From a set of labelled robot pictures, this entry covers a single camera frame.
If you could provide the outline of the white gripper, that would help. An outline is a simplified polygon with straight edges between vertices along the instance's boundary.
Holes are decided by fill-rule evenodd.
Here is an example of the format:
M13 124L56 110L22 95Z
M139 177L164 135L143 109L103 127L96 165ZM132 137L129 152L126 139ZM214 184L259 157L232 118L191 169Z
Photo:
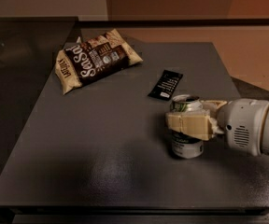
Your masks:
M225 134L230 149L251 156L261 155L269 101L243 98L228 104L223 100L202 100L201 103L201 110L166 113L168 128L204 141Z

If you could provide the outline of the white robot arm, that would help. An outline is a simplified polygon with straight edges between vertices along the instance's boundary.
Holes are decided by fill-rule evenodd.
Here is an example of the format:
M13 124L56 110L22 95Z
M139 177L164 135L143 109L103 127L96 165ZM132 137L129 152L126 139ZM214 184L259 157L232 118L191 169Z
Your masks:
M269 155L269 101L173 99L166 123L176 133L208 141L223 134L228 147L251 156Z

